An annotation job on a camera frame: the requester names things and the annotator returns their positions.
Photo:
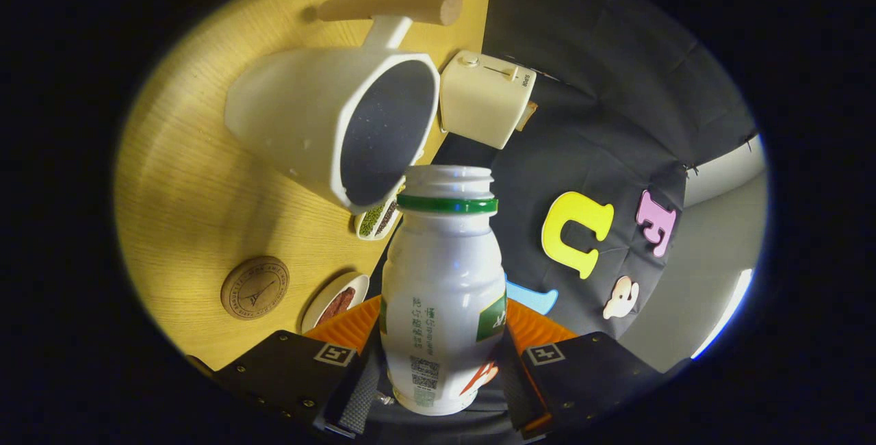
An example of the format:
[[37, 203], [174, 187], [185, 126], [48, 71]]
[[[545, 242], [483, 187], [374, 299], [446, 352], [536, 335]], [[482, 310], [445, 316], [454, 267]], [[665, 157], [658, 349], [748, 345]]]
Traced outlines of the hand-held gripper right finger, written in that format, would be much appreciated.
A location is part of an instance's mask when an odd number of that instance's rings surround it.
[[607, 333], [576, 335], [512, 299], [495, 360], [512, 426], [526, 441], [587, 429], [692, 362], [655, 370]]

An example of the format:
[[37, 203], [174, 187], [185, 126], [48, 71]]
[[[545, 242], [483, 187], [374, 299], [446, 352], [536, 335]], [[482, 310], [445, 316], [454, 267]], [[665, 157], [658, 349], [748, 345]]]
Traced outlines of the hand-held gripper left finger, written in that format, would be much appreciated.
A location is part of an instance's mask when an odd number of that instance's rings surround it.
[[381, 379], [381, 296], [304, 335], [278, 330], [219, 370], [188, 361], [267, 414], [329, 441], [364, 434]]

